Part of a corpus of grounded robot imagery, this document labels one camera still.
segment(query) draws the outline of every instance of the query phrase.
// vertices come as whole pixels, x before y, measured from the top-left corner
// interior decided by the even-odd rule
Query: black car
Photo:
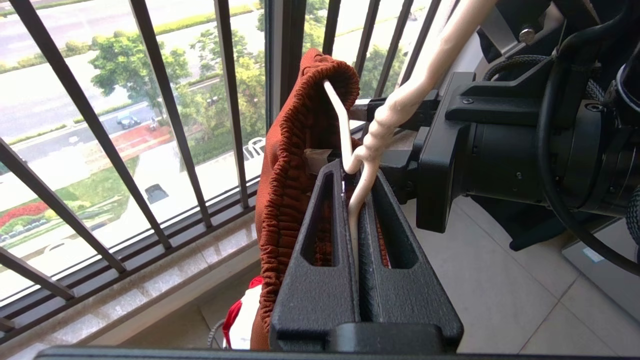
[[[123,130],[140,124],[140,120],[129,113],[119,114],[116,122],[118,125],[122,126]]]

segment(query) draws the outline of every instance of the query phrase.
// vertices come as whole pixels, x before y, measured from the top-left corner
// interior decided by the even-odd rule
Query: white object
[[[358,216],[364,199],[371,191],[380,167],[380,156],[388,147],[395,129],[407,121],[422,100],[447,72],[471,35],[495,6],[497,0],[462,0],[451,19],[435,40],[425,44],[428,53],[424,66],[415,69],[411,78],[392,92],[384,105],[376,110],[362,146],[352,150],[349,116],[331,84],[323,85],[338,114],[342,166],[355,174],[364,164],[360,181],[349,202],[349,231],[356,269],[358,268]]]
[[[229,340],[233,350],[251,349],[251,330],[253,321],[258,313],[261,291],[262,285],[250,288],[240,299],[242,307],[240,307],[240,312],[238,312],[238,317],[234,324],[229,329]]]

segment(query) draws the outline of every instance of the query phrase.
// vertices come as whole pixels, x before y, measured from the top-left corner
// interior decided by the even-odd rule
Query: white floor tile
[[[562,303],[551,311],[523,354],[614,356],[615,353]]]
[[[415,224],[415,201],[403,209]],[[465,326],[459,352],[517,353],[557,303],[457,207],[445,234],[415,233]]]
[[[475,201],[468,197],[458,197],[454,205],[473,219],[557,299],[578,278],[579,271],[561,254],[567,235],[560,235],[521,251],[513,251],[509,248],[509,234]]]
[[[640,323],[581,275],[561,302],[620,356],[640,356]]]

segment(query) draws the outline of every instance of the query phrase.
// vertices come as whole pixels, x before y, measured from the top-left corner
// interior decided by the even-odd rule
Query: green bush
[[[58,218],[58,214],[56,214],[56,212],[51,209],[44,212],[44,219],[48,222],[51,222],[51,220],[54,220],[57,218]]]
[[[195,165],[206,163],[231,149],[233,149],[233,141],[228,127],[218,130],[209,139],[200,137],[189,142],[189,150]]]
[[[254,4],[256,8],[260,8],[260,3],[256,2],[256,4]],[[231,14],[232,17],[234,16],[238,16],[238,15],[242,15],[242,14],[246,14],[246,13],[250,13],[252,12],[253,9],[251,8],[251,6],[247,5],[247,4],[242,4],[242,5],[238,5],[238,6],[231,6],[229,8],[229,14]],[[156,27],[154,27],[154,30],[156,31],[156,36],[158,35],[162,35],[162,34],[166,34],[166,33],[171,33],[173,31],[177,31],[177,30],[182,30],[182,29],[187,29],[187,28],[192,28],[193,26],[198,26],[198,25],[202,25],[202,24],[208,24],[210,22],[214,22],[216,20],[216,14],[215,13],[207,13],[207,14],[200,14],[200,15],[194,15],[194,16],[190,16],[190,17],[185,17],[183,19],[180,20],[176,20],[176,21],[171,21],[171,22],[167,22],[165,24],[161,24],[158,25]]]
[[[0,234],[8,234],[12,231],[16,231],[17,227],[25,227],[33,222],[38,222],[43,219],[43,216],[37,217],[19,217],[9,220],[2,228],[0,229]]]
[[[104,109],[104,110],[102,110],[102,111],[98,111],[98,112],[96,113],[96,115],[98,115],[98,116],[103,116],[103,115],[105,115],[105,114],[113,113],[113,112],[116,112],[116,111],[118,111],[118,110],[122,110],[122,109],[124,109],[124,108],[128,108],[128,107],[130,107],[131,105],[133,105],[133,102],[129,101],[129,102],[125,103],[125,104],[112,106],[112,107],[110,107],[110,108],[106,108],[106,109]],[[75,118],[75,119],[73,120],[73,122],[74,122],[74,124],[80,124],[80,123],[84,122],[84,118],[82,118],[82,117],[77,117],[77,118]]]
[[[44,58],[42,53],[37,53],[31,56],[27,56],[18,60],[18,68],[24,69],[25,67],[32,67],[36,65],[41,65],[47,62],[47,59]]]
[[[73,210],[74,213],[77,213],[78,211],[82,211],[91,206],[91,203],[88,201],[65,201],[65,204],[67,204],[67,206],[71,210]]]
[[[15,145],[15,144],[17,144],[19,142],[27,141],[27,140],[30,140],[30,139],[33,139],[33,138],[37,138],[38,136],[42,136],[42,135],[45,135],[45,134],[48,134],[48,133],[52,133],[54,131],[58,131],[60,129],[64,129],[65,127],[67,127],[66,124],[60,124],[60,125],[52,128],[52,129],[49,129],[49,130],[41,131],[41,132],[35,133],[35,134],[21,136],[19,138],[15,138],[15,139],[11,140],[8,143],[9,143],[9,145]]]
[[[86,42],[68,41],[63,49],[60,49],[60,53],[65,58],[71,56],[77,56],[88,53],[90,50],[89,44]]]
[[[91,0],[60,0],[60,1],[55,1],[53,3],[35,4],[34,8],[36,10],[49,9],[49,8],[55,8],[57,6],[83,3],[85,1],[91,1]],[[7,16],[13,15],[13,14],[15,14],[15,10],[14,9],[9,9],[9,10],[5,10],[5,11],[0,12],[0,17],[7,17]]]

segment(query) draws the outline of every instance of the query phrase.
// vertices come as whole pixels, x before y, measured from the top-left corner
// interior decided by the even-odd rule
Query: orange fabric
[[[324,79],[333,85],[347,110],[354,105],[360,89],[353,67],[310,49],[302,57],[298,80],[267,134],[255,208],[263,283],[252,350],[269,348],[271,312],[316,182],[316,176],[306,171],[304,150],[340,149],[337,115],[324,91]],[[331,261],[330,211],[323,213],[316,243],[319,266]]]

